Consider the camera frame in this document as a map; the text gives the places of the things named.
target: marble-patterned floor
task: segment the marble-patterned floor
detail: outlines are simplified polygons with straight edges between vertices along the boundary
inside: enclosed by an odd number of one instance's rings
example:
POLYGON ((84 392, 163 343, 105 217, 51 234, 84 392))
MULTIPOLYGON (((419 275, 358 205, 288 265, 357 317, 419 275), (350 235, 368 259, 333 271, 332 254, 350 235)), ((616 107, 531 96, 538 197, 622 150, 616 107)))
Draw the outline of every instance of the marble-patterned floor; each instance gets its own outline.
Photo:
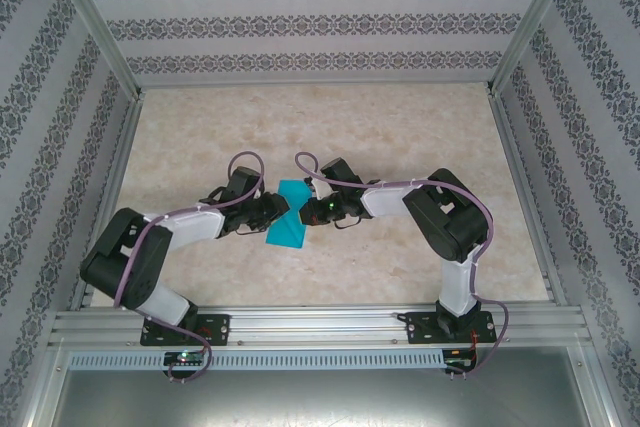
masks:
MULTIPOLYGON (((278 85, 151 90, 119 207, 164 212, 226 185, 227 163, 252 149, 266 186, 302 178, 299 150, 321 165, 342 156, 365 181, 453 171, 492 211, 496 237, 478 292, 546 300, 540 270, 481 84, 278 85)), ((257 168, 252 159, 245 160, 257 168)), ((435 301, 439 258, 410 218, 379 218, 339 231, 307 229, 300 250, 265 235, 229 235, 169 254, 162 279, 200 305, 435 301)), ((99 292, 93 305, 110 305, 99 292)))

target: metal bracket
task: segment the metal bracket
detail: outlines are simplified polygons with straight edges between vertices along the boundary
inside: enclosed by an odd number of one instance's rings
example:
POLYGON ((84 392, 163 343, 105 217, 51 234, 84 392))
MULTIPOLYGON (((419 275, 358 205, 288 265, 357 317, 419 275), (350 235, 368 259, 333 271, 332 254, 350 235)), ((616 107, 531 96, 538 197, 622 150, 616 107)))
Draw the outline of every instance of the metal bracket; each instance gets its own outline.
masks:
MULTIPOLYGON (((224 347, 229 339, 231 316, 225 314, 198 314, 193 332, 204 337, 209 344, 224 347)), ((177 345, 201 345, 193 337, 178 334, 145 318, 140 345, 145 347, 172 347, 177 345)))
POLYGON ((397 314, 396 318, 406 324, 407 340, 410 344, 459 344, 472 343, 475 335, 476 343, 493 343, 496 341, 496 329, 491 312, 478 312, 469 325, 449 336, 438 325, 438 314, 431 312, 407 312, 397 314))

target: blue block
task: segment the blue block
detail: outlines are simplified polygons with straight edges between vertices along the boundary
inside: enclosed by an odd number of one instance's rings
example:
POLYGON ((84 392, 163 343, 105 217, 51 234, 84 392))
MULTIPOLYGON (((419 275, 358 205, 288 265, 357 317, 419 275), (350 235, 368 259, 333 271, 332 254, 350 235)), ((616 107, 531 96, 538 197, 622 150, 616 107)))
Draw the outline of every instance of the blue block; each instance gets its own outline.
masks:
POLYGON ((311 197, 311 191, 302 180, 281 180, 278 193, 287 199, 289 212, 269 227, 267 244, 300 249, 307 226, 300 222, 298 211, 311 197))

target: enclosure wall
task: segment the enclosure wall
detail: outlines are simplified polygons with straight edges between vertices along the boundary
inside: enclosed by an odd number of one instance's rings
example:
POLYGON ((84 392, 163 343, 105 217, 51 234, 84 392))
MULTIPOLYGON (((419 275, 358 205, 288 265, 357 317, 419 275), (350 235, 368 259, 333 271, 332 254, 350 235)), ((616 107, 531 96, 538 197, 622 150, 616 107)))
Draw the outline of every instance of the enclosure wall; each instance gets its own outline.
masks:
POLYGON ((142 86, 488 81, 531 0, 95 0, 142 86))
POLYGON ((640 423, 640 0, 553 0, 499 96, 565 294, 640 423))
POLYGON ((67 308, 129 99, 70 0, 0 0, 0 425, 67 308))

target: purple cable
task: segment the purple cable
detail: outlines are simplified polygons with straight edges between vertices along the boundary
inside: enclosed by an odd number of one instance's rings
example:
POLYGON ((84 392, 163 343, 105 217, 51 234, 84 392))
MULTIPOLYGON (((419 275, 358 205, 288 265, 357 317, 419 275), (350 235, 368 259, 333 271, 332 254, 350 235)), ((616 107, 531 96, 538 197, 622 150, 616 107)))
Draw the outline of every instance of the purple cable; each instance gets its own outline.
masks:
POLYGON ((260 178, 258 179, 258 182, 256 183, 256 185, 249 192, 247 192, 241 197, 238 197, 237 199, 231 200, 229 202, 224 202, 222 204, 216 204, 216 205, 207 206, 207 207, 194 206, 194 207, 187 207, 185 209, 174 210, 164 215, 159 215, 155 219, 152 219, 151 221, 149 221, 147 225, 145 225, 144 229, 142 229, 142 232, 140 232, 140 236, 136 240, 136 243, 133 246, 133 249, 131 250, 131 254, 129 255, 129 261, 127 262, 127 265, 124 268, 124 272, 122 273, 122 277, 120 278, 120 284, 118 284, 116 295, 113 298, 113 306, 115 308, 120 307, 120 302, 122 301, 122 294, 124 293, 124 289, 127 285, 127 282, 129 281, 129 276, 131 275, 133 264, 136 260, 136 257, 138 256, 138 253, 140 252, 140 246, 142 245, 142 243, 144 242, 144 239, 146 238, 147 234, 153 228, 154 225, 159 224, 163 220, 167 220, 167 219, 170 219, 171 217, 175 217, 176 215, 190 214, 192 212, 207 212, 209 210, 218 210, 223 207, 229 207, 231 205, 238 204, 248 199, 249 197, 253 196, 253 194, 256 193, 256 191, 260 188, 260 185, 264 181, 264 162, 262 161, 262 158, 258 154, 250 150, 245 150, 243 152, 236 154, 231 159, 231 162, 229 162, 229 168, 227 173, 229 174, 229 177, 231 177, 231 167, 233 166, 233 163, 243 155, 251 155, 252 157, 255 157, 256 159, 258 159, 258 163, 260 164, 260 178))
POLYGON ((340 185, 342 187, 355 187, 355 188, 358 188, 358 189, 378 189, 378 188, 381 189, 381 188, 385 188, 385 187, 386 188, 390 188, 390 187, 411 187, 411 186, 420 186, 420 185, 431 185, 431 186, 434 186, 434 187, 440 187, 442 189, 447 189, 447 190, 451 190, 453 192, 456 192, 456 193, 466 197, 467 199, 469 199, 471 202, 473 202, 476 205, 476 207, 478 207, 478 209, 480 209, 480 212, 482 212, 482 214, 487 219, 487 225, 488 225, 489 229, 488 229, 488 233, 487 233, 487 240, 485 241, 484 244, 482 244, 482 247, 480 248, 478 253, 474 256, 474 258, 471 261, 471 273, 470 273, 470 279, 469 279, 469 288, 471 290, 471 295, 473 296, 474 299, 476 299, 476 300, 478 300, 480 302, 487 303, 487 304, 499 305, 500 307, 502 307, 502 310, 504 310, 504 324, 502 325, 502 330, 500 331, 500 334, 498 335, 498 338, 496 339, 495 343, 493 344, 493 347, 491 348, 491 350, 489 351, 489 353, 487 354, 485 359, 480 363, 480 365, 476 366, 476 368, 473 369, 468 374, 471 375, 472 372, 476 372, 479 368, 483 367, 487 363, 487 361, 489 359, 491 359, 491 357, 493 357, 493 355, 495 354, 495 351, 497 350, 498 346, 502 342, 502 339, 504 338, 504 334, 507 331, 507 327, 509 326, 509 310, 507 309, 507 306, 506 306, 506 304, 504 302, 501 302, 499 300, 493 300, 493 299, 485 299, 485 298, 480 297, 479 295, 476 294, 476 269, 477 269, 477 266, 478 266, 477 262, 478 262, 478 259, 480 258, 480 256, 487 251, 487 249, 489 248, 489 245, 491 245, 491 242, 493 241, 493 234, 494 234, 493 217, 491 216, 491 213, 489 212, 489 209, 487 209, 485 207, 485 205, 482 202, 480 202, 480 200, 477 197, 475 197, 473 194, 471 194, 470 192, 467 192, 466 190, 461 189, 460 187, 448 184, 446 182, 439 182, 439 181, 436 181, 436 180, 411 180, 411 181, 403 181, 403 182, 381 182, 379 184, 355 184, 355 183, 352 183, 352 182, 342 182, 340 180, 327 179, 326 177, 318 175, 315 172, 311 172, 309 169, 307 169, 306 167, 304 167, 300 163, 300 157, 309 157, 309 158, 311 158, 314 161, 314 163, 316 165, 316 170, 317 170, 318 169, 317 166, 319 165, 319 163, 318 163, 318 158, 315 155, 313 155, 310 152, 298 152, 296 154, 296 156, 295 156, 296 165, 305 174, 310 175, 314 179, 321 180, 321 181, 326 182, 328 184, 340 185))
POLYGON ((176 325, 171 325, 167 322, 164 322, 160 319, 156 319, 154 317, 150 317, 148 315, 146 315, 144 312, 140 312, 140 311, 136 311, 138 312, 140 315, 144 316, 147 320, 158 324, 161 327, 164 327, 166 329, 171 329, 175 332, 178 332, 179 334, 183 334, 183 335, 188 335, 194 339, 196 339, 198 342, 202 343, 202 350, 201 352, 204 353, 205 351, 207 352, 207 361, 205 362, 205 364, 202 366, 201 369, 195 371, 193 374, 191 374, 189 377, 185 377, 184 379, 176 379, 173 376, 173 368, 176 365, 180 365, 180 364, 176 364, 173 363, 171 365, 169 365, 169 382, 179 382, 181 384, 184 384, 186 382, 191 382, 192 380, 197 379, 198 377, 204 375, 204 373, 207 371, 207 369, 209 368, 209 366, 211 365, 211 362, 213 361, 213 350, 211 349, 211 344, 207 341, 207 339, 205 339, 204 337, 202 337, 201 335, 196 334, 195 332, 191 332, 190 330, 186 330, 183 329, 181 327, 178 327, 176 325))

